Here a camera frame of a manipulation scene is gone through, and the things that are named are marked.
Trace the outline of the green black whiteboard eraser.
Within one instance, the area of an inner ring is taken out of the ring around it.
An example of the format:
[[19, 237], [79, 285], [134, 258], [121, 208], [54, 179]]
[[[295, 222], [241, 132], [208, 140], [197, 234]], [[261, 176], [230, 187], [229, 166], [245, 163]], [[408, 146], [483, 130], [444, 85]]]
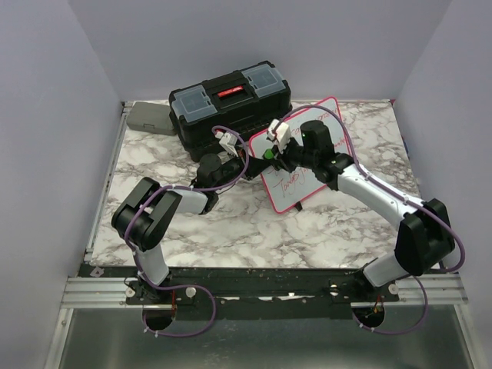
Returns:
[[273, 160], [275, 158], [274, 151], [271, 148], [267, 149], [263, 154], [263, 158], [264, 160]]

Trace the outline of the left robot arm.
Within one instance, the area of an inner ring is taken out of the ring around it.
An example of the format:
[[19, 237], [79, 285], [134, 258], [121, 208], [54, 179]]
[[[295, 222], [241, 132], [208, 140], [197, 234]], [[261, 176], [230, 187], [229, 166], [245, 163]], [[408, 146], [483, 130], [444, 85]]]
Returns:
[[196, 177], [189, 186], [160, 185], [152, 178], [142, 178], [120, 204], [111, 226], [130, 247], [144, 294], [155, 304], [169, 298], [172, 287], [166, 281], [169, 267], [161, 249], [161, 240], [176, 214], [204, 215], [218, 202], [219, 192], [239, 179], [251, 180], [271, 166], [264, 158], [239, 156], [226, 162], [216, 154], [206, 154], [199, 161]]

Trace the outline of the pink framed whiteboard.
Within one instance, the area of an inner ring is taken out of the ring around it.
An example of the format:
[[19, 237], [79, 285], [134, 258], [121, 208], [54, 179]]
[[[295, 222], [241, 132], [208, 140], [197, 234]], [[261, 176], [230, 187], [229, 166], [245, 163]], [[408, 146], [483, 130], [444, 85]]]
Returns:
[[[328, 127], [336, 152], [345, 154], [351, 152], [347, 144], [346, 134], [337, 120], [326, 111], [318, 108], [303, 109], [286, 120], [290, 126], [291, 135], [298, 144], [302, 143], [301, 124], [310, 120], [320, 120]], [[325, 188], [325, 185], [316, 179], [314, 173], [306, 168], [296, 168], [289, 173], [269, 167], [261, 173], [261, 179], [272, 206], [278, 214], [294, 208], [297, 203]]]

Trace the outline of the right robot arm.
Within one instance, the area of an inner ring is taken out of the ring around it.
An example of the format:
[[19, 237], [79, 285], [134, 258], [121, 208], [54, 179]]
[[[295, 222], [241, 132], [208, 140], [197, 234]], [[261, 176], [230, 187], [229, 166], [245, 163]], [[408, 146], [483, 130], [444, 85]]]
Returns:
[[354, 293], [362, 301], [373, 300], [389, 281], [421, 276], [454, 250], [442, 202], [398, 191], [367, 172], [353, 155], [335, 151], [322, 121], [303, 123], [301, 142], [292, 137], [287, 123], [278, 120], [272, 121], [267, 136], [273, 147], [264, 158], [275, 168], [309, 169], [320, 183], [359, 200], [397, 229], [394, 250], [364, 266], [361, 278], [354, 281]]

